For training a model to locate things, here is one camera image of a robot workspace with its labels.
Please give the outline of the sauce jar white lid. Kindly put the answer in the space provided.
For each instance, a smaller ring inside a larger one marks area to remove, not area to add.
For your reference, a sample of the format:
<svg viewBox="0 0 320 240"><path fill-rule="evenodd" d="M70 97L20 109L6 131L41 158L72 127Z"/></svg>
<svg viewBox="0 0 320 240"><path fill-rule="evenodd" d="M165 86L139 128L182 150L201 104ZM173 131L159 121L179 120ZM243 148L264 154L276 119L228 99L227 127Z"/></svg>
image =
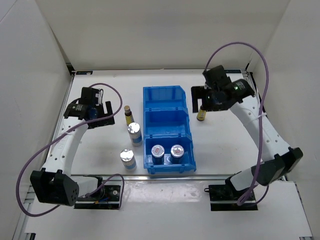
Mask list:
<svg viewBox="0 0 320 240"><path fill-rule="evenodd" d="M170 161L172 164L179 164L183 159L185 150L182 145L175 144L170 149Z"/></svg>
<svg viewBox="0 0 320 240"><path fill-rule="evenodd" d="M162 165L164 163L165 149L162 145L156 144L151 148L152 162L154 165Z"/></svg>

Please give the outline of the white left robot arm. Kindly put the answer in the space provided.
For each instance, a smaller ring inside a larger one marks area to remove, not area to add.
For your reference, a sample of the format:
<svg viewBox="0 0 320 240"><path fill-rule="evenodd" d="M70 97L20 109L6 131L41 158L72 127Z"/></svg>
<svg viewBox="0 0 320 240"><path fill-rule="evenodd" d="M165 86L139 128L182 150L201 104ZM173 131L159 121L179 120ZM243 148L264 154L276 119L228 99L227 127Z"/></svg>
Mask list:
<svg viewBox="0 0 320 240"><path fill-rule="evenodd" d="M87 175L74 180L71 170L85 132L114 123L111 102L103 102L103 90L83 87L81 96L65 109L60 140L52 145L41 169L31 173L31 185L39 202L74 206L78 198L103 198L105 188L101 177Z"/></svg>

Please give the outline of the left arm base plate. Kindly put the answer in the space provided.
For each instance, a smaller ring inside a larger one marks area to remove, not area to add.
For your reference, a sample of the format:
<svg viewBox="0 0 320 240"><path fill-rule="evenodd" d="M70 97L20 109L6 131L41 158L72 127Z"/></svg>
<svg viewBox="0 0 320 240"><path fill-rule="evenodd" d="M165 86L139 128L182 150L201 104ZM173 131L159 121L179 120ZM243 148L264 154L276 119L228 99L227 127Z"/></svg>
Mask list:
<svg viewBox="0 0 320 240"><path fill-rule="evenodd" d="M106 180L98 177L97 186L103 184L97 192L78 198L74 205L75 210L120 210L124 196L124 177L116 173Z"/></svg>

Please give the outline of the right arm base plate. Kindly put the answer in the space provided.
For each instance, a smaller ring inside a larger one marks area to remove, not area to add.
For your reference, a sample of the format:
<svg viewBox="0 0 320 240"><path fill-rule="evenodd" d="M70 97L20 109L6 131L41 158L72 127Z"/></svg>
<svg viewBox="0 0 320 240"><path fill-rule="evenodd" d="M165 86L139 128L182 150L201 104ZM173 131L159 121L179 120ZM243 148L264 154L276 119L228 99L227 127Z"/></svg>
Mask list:
<svg viewBox="0 0 320 240"><path fill-rule="evenodd" d="M225 184L213 184L204 189L209 194L210 210L212 212L236 212L236 211L257 211L255 194L242 205L237 205L238 198L245 190L233 193Z"/></svg>

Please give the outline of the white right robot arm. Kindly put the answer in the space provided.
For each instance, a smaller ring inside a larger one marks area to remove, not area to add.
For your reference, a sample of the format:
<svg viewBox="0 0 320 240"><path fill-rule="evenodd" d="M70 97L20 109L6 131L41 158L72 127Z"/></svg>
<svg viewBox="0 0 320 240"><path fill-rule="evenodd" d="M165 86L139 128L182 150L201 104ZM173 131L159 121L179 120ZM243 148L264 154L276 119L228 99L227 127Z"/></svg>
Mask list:
<svg viewBox="0 0 320 240"><path fill-rule="evenodd" d="M201 100L202 110L206 112L230 110L258 148L259 162L225 181L226 197L236 200L250 187L268 186L291 172L303 157L303 152L283 140L268 117L259 112L261 105L250 84L245 79L232 81L221 65L202 74L205 84L191 87L192 111L199 111L198 100Z"/></svg>

